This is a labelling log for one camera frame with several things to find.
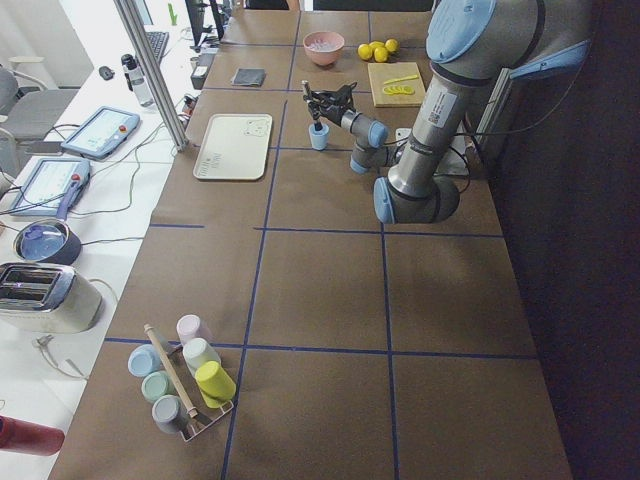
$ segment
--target toaster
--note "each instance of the toaster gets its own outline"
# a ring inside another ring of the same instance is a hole
[[[101,303],[100,292],[73,267],[0,265],[0,319],[20,329],[81,332],[91,327]]]

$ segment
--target bowl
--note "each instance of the bowl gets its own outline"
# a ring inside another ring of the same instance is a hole
[[[344,37],[336,32],[313,32],[304,37],[302,44],[307,57],[316,65],[324,67],[340,58]]]

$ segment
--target cutting board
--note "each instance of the cutting board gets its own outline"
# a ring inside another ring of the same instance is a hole
[[[418,75],[418,78],[390,85],[409,85],[415,90],[413,95],[387,95],[382,92],[382,88],[385,86],[383,82],[386,80],[408,75]],[[416,62],[370,63],[369,82],[371,83],[373,104],[376,107],[419,107],[424,100],[424,81]]]

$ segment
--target yellow fruit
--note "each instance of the yellow fruit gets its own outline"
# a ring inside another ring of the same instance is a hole
[[[400,48],[400,44],[395,38],[390,38],[386,42],[384,42],[385,48],[389,51],[389,53],[396,53]]]
[[[384,47],[378,47],[373,51],[373,58],[378,63],[384,63],[389,60],[389,51]]]
[[[367,43],[358,46],[358,56],[363,60],[370,60],[373,57],[373,49]]]
[[[375,52],[376,48],[384,47],[384,43],[376,40],[374,42],[369,43],[369,46],[371,47],[371,50]]]

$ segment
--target rectangular tray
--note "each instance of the rectangular tray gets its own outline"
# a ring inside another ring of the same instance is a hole
[[[193,175],[200,180],[257,180],[264,175],[271,115],[216,114],[209,119]]]

